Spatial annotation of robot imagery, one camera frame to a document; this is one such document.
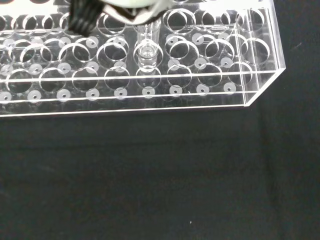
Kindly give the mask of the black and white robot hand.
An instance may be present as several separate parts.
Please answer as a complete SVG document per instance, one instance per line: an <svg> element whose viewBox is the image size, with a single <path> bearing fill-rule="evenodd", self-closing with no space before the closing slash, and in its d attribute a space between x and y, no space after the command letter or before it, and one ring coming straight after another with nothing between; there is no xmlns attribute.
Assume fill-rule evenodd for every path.
<svg viewBox="0 0 320 240"><path fill-rule="evenodd" d="M162 17L173 5L172 0L72 0L68 29L87 37L101 14L127 25L149 24Z"/></svg>

